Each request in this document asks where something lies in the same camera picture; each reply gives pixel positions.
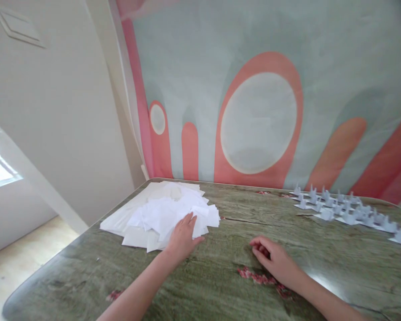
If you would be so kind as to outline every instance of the floor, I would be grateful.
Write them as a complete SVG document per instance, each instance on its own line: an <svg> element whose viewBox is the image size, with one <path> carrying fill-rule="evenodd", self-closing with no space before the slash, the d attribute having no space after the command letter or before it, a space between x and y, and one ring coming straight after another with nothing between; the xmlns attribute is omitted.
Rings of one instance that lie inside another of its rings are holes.
<svg viewBox="0 0 401 321"><path fill-rule="evenodd" d="M78 236L57 216L0 251L0 320L12 292Z"/></svg>

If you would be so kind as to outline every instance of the right hand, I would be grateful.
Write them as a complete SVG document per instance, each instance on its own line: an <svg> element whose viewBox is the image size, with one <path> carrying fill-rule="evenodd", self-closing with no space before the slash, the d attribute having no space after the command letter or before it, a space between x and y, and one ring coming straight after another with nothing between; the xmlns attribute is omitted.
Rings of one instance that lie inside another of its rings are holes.
<svg viewBox="0 0 401 321"><path fill-rule="evenodd" d="M164 250L164 253L167 253L177 264L184 261L194 251L195 247L205 240L203 236L192 239L196 219L197 216L194 217L192 212L179 221L175 225L169 243Z"/></svg>
<svg viewBox="0 0 401 321"><path fill-rule="evenodd" d="M252 239L250 245L258 261L275 279L293 291L299 290L307 274L289 257L282 246L262 235Z"/></svg>

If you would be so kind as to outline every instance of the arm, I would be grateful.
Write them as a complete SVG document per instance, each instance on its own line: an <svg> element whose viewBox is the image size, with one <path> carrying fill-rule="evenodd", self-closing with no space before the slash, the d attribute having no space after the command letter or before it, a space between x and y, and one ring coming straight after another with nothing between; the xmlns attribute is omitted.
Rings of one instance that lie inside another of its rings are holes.
<svg viewBox="0 0 401 321"><path fill-rule="evenodd" d="M141 320L157 290L168 275L193 252L203 237L192 240L197 216L187 214L179 221L165 250L132 282L97 321Z"/></svg>
<svg viewBox="0 0 401 321"><path fill-rule="evenodd" d="M367 320L361 313L310 278L279 244L265 236L258 236L250 245L258 261L279 282L303 296L328 321Z"/></svg>

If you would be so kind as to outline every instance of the stack of paper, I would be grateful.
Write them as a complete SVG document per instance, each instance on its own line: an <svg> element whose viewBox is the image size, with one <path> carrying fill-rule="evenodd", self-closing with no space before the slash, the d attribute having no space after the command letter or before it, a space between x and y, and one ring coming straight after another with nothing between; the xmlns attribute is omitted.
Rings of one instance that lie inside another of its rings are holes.
<svg viewBox="0 0 401 321"><path fill-rule="evenodd" d="M219 226L218 209L208 205L204 193L196 184L150 183L107 217L100 229L123 236L122 245L144 247L147 252L163 250L175 225L187 213L197 216L193 238L208 233L207 226Z"/></svg>

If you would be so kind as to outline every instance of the green marble table top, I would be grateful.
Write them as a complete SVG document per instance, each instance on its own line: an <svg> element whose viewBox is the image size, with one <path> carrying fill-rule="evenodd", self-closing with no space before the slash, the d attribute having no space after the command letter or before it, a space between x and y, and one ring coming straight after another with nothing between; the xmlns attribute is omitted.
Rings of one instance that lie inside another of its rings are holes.
<svg viewBox="0 0 401 321"><path fill-rule="evenodd" d="M133 198L144 183L108 215ZM401 245L365 226L325 222L302 211L288 191L199 183L224 217L206 240L166 280L145 320L322 320L294 294L283 299L275 285L243 279L238 268L261 271L249 241L265 235L283 245L315 280L374 320L401 320ZM271 194L259 194L269 191ZM362 198L401 226L401 209ZM158 251L122 246L99 222L26 280L7 300L7 320L95 320Z"/></svg>

